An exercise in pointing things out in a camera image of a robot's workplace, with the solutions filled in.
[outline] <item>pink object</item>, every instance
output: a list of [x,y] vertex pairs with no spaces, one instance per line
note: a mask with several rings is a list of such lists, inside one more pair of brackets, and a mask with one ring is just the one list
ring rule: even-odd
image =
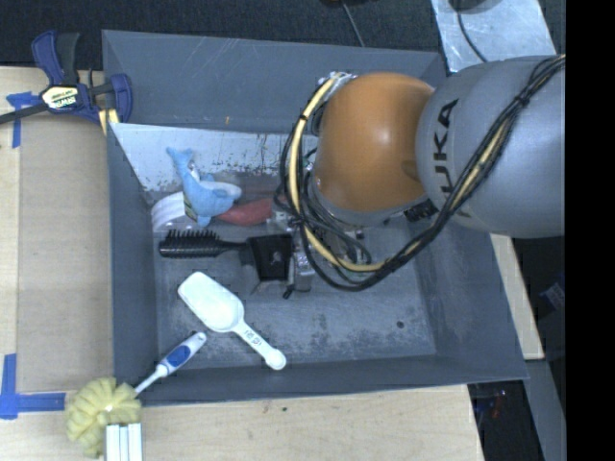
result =
[[243,205],[233,205],[224,213],[217,215],[216,219],[244,227],[262,224],[272,215],[272,202],[270,198],[263,198]]

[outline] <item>yellow cleaning brush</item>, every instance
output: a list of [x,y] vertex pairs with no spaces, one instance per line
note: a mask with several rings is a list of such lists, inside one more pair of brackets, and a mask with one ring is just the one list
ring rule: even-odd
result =
[[81,444],[84,455],[97,458],[103,453],[107,425],[136,424],[141,421],[138,394],[155,380],[182,367],[205,345],[207,336],[194,333],[156,366],[156,370],[136,388],[116,384],[114,377],[100,377],[80,389],[66,405],[66,435]]

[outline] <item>stuffed animal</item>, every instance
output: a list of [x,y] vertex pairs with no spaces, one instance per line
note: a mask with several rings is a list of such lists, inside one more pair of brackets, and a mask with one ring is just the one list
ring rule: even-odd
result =
[[185,213],[199,226],[207,226],[211,217],[229,210],[241,196],[241,188],[228,182],[217,182],[212,174],[201,178],[196,169],[190,167],[192,149],[179,151],[167,147],[166,153],[173,159],[182,178]]

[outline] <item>blue tape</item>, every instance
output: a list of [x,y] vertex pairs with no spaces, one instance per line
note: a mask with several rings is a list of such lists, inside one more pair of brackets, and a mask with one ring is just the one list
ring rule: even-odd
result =
[[0,390],[0,419],[14,420],[19,413],[64,410],[66,393],[38,393],[25,395],[15,392],[17,354],[4,356],[2,389]]
[[[32,92],[9,94],[7,101],[15,110],[42,103],[40,98]],[[16,149],[19,145],[21,145],[21,120],[16,119],[12,123],[12,147]]]

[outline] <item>white scoop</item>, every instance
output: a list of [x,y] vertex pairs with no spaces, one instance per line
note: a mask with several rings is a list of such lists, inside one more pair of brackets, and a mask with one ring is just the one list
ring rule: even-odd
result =
[[214,279],[201,272],[190,275],[178,289],[186,305],[212,331],[237,333],[258,352],[269,367],[279,371],[286,365],[286,357],[274,349],[243,320],[241,300]]

